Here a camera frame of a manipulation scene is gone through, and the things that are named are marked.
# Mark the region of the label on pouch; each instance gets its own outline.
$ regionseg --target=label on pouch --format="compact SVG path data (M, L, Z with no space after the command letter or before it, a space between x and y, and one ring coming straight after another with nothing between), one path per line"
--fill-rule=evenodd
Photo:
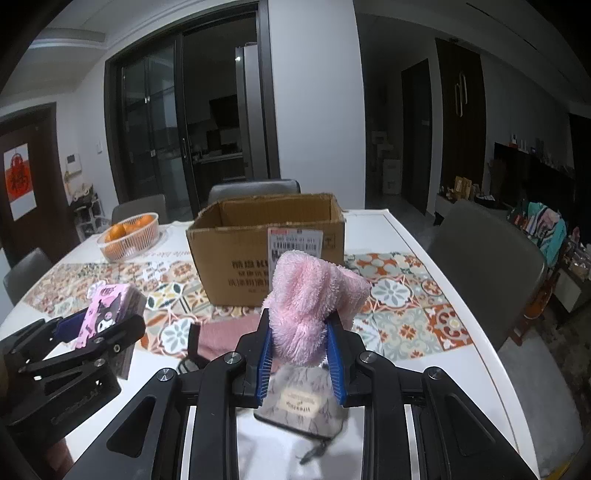
M277 402L277 408L308 418L316 417L321 406L320 396L289 387L281 392Z

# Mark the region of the pink cloth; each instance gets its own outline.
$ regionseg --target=pink cloth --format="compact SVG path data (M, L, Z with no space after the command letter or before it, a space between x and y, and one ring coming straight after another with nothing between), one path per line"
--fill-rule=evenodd
M277 261L273 291L263 302L269 309L273 357L313 367L326 354L326 324L337 310L343 327L369 296L371 285L359 275L304 252L285 252Z
M261 316L250 313L244 317L224 320L222 322L208 322L201 325L199 331L199 345L197 353L208 360L236 350L238 340L245 333L251 333L258 328Z

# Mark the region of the cardboard box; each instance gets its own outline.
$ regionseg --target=cardboard box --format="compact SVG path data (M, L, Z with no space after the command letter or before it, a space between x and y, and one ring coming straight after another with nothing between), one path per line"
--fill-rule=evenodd
M321 258L343 264L345 220L334 195L263 195L222 200L201 210L187 230L209 301L260 306L269 293L267 229L322 230Z

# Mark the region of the gray rug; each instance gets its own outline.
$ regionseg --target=gray rug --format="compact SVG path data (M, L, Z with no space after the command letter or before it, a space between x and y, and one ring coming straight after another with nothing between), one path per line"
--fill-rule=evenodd
M547 476L583 444L579 413L569 387L534 329L521 347L507 340L499 357L521 402L540 475Z

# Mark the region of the shelf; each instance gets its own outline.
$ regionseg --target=shelf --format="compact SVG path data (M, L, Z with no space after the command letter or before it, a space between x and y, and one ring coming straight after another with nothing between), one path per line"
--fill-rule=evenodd
M239 158L242 158L242 152L226 153L225 155L216 155L214 157L204 157L204 158L201 158L198 160L195 159L195 157L193 157L193 163L195 163L195 164L213 163L213 162L217 162L217 161L237 160Z

